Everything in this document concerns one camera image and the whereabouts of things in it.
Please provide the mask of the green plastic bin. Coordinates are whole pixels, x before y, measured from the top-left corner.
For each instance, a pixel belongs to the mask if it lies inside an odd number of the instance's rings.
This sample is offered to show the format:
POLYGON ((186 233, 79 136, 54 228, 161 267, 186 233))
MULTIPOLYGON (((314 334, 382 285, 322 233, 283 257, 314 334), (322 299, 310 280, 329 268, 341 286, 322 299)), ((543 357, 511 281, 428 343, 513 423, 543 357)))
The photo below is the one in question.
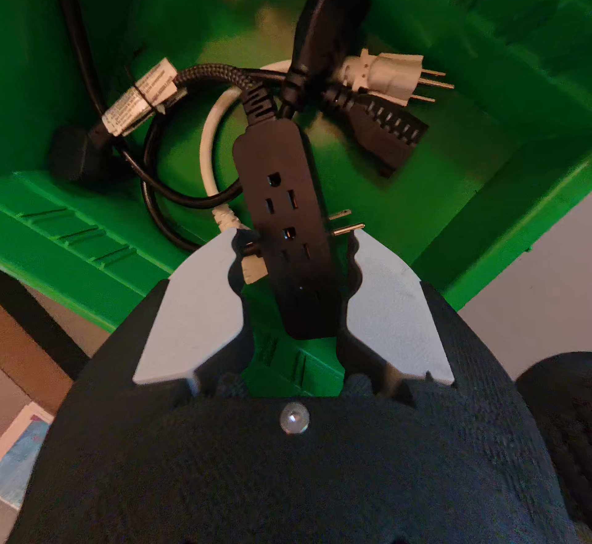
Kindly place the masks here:
MULTIPOLYGON (((291 57, 306 0, 79 0, 115 102, 164 57, 178 69, 291 57)), ((391 178, 309 104, 327 210, 355 221, 456 310, 591 191, 591 0, 371 0, 352 54, 420 54, 429 129, 391 178)), ((1 0, 1 271, 113 331, 186 257, 137 177, 95 191, 48 169, 53 134, 100 121, 58 0, 1 0)))

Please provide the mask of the flat printed packet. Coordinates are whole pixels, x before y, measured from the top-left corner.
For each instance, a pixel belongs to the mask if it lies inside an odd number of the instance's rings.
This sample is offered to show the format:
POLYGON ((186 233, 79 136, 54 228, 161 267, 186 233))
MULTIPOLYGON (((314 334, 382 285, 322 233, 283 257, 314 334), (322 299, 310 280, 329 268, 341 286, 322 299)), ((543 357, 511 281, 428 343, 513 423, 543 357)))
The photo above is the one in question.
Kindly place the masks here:
POLYGON ((54 416, 27 404, 1 436, 1 502, 19 511, 54 416))

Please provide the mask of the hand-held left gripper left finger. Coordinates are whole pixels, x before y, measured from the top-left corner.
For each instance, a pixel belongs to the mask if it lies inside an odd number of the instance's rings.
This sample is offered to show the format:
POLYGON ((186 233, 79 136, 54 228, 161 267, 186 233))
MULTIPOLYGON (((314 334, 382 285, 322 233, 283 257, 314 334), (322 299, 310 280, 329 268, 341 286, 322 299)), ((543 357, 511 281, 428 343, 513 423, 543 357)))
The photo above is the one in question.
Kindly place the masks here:
POLYGON ((189 256, 169 277, 133 377, 136 385, 185 380, 216 387, 240 374, 255 351, 241 291, 246 229, 228 229, 189 256))

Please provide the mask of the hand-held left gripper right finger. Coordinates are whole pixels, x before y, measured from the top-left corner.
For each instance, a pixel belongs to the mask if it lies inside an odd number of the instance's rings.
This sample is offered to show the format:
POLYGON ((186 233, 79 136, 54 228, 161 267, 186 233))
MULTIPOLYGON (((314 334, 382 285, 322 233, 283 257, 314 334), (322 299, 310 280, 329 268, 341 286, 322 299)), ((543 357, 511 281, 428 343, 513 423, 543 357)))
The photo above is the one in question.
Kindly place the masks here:
POLYGON ((337 335, 347 376, 364 374, 384 386, 390 369, 404 379, 441 385, 455 377, 420 278, 396 253, 362 229, 347 247, 349 292, 337 335))

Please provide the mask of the black power strip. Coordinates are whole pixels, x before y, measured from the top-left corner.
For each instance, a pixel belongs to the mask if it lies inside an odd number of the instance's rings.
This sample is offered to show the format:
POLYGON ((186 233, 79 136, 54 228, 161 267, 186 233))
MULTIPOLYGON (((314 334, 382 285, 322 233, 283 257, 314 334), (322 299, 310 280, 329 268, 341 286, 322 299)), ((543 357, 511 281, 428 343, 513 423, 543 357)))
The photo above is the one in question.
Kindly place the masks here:
POLYGON ((336 337, 342 306, 309 149, 300 127, 285 118, 248 125, 233 145, 270 287, 285 331, 297 340, 336 337))

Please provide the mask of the black mesh wrist pad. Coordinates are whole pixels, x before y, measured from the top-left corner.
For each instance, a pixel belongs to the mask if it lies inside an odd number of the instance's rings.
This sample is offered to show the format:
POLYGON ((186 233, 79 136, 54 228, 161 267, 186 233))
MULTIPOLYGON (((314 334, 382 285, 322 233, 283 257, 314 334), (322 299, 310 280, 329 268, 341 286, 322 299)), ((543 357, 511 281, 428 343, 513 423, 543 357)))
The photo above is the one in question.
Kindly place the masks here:
POLYGON ((516 388, 544 439, 568 514, 591 530, 591 352, 548 357, 516 388))

